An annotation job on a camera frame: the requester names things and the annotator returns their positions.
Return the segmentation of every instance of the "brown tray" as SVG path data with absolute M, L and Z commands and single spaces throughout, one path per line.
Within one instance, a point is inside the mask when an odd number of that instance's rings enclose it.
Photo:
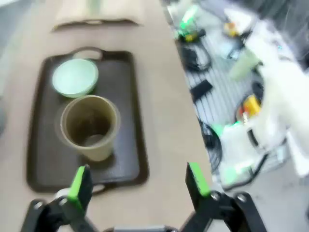
M 91 94 L 111 100 L 119 109 L 121 126 L 114 152 L 107 160 L 92 163 L 60 139 L 60 115 L 71 99 L 52 87 L 56 67 L 84 51 L 98 53 L 90 59 L 99 78 Z M 147 180 L 148 162 L 144 147 L 134 59 L 126 51 L 107 52 L 83 47 L 69 54 L 48 57 L 42 64 L 29 129 L 27 182 L 38 192 L 55 192 L 70 186 L 79 166 L 90 165 L 93 183 L 106 187 L 135 185 Z

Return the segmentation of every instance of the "beige cup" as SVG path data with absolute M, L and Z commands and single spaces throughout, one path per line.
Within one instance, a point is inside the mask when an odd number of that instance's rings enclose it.
M 105 160 L 111 153 L 120 128 L 120 114 L 109 100 L 86 95 L 64 109 L 60 128 L 66 143 L 92 161 Z

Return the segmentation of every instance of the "screw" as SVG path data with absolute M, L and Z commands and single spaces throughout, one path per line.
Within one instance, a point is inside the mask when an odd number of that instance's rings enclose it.
M 34 205 L 34 208 L 35 208 L 35 209 L 38 209 L 38 208 L 40 208 L 42 205 L 43 205 L 42 202 L 38 202 L 38 203 L 36 203 L 36 204 Z
M 242 194 L 238 195 L 237 198 L 238 198 L 241 202 L 246 202 L 246 200 L 247 200 L 247 198 L 246 198 L 244 195 L 242 195 Z
M 211 194 L 211 197 L 215 200 L 215 201 L 218 201 L 220 199 L 220 196 L 216 193 L 216 192 L 213 192 Z
M 59 202 L 59 205 L 64 205 L 68 200 L 66 198 L 62 199 L 60 202 Z

